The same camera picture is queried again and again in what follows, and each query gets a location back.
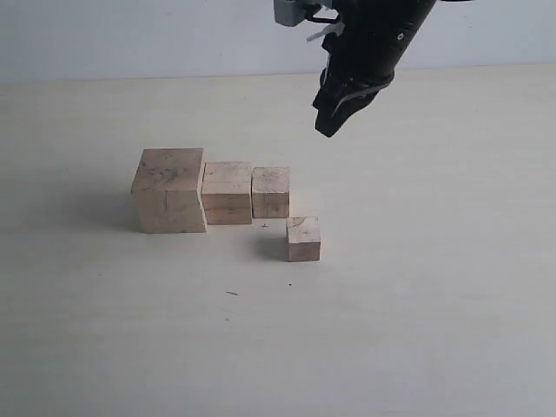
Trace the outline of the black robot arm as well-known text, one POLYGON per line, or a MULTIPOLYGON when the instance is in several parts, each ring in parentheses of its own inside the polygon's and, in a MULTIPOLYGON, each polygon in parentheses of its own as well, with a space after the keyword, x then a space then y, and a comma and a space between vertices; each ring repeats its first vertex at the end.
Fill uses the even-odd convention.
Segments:
POLYGON ((396 65, 434 5, 434 0, 332 2, 343 29, 322 41, 328 63, 313 101, 317 131, 333 136, 394 80, 396 65))

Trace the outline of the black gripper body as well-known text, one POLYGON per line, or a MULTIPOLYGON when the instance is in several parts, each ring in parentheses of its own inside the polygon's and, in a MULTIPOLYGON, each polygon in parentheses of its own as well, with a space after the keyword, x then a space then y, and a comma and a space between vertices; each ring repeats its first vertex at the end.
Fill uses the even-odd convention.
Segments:
POLYGON ((322 41, 328 61, 321 72, 320 87, 336 94, 341 85, 388 83, 394 69, 420 28, 416 17, 371 12, 359 21, 345 20, 340 33, 322 41))

